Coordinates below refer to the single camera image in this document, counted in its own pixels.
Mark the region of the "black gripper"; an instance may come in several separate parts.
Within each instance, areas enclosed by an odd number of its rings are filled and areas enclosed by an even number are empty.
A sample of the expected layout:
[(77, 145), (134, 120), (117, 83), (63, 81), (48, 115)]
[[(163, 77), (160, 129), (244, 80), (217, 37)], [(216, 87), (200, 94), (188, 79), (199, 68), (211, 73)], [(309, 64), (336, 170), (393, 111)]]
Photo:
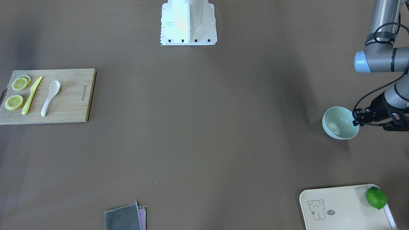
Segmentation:
[(354, 108), (352, 117), (354, 126), (367, 124), (382, 127), (386, 131), (409, 131), (408, 107), (400, 109), (390, 105), (384, 93), (377, 96), (364, 110)]

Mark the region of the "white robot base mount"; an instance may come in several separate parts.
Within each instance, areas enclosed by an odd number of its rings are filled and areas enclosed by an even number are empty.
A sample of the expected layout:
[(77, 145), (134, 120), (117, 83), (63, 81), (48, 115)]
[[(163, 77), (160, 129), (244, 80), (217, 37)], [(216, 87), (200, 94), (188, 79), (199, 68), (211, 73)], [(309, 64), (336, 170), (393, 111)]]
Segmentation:
[(160, 45), (204, 46), (217, 41), (214, 4), (207, 0), (168, 0), (162, 4)]

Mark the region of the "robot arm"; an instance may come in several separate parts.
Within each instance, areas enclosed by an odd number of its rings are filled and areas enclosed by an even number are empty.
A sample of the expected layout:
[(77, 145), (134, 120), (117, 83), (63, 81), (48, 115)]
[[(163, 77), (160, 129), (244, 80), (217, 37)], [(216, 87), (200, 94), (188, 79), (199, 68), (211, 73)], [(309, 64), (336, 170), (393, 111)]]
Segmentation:
[(386, 131), (409, 129), (409, 48), (393, 46), (399, 29), (408, 30), (400, 22), (403, 5), (408, 6), (408, 1), (377, 0), (374, 3), (365, 48), (355, 55), (355, 70), (361, 73), (402, 72), (402, 75), (388, 83), (387, 90), (374, 98), (369, 107), (358, 109), (354, 106), (354, 126), (378, 126)]

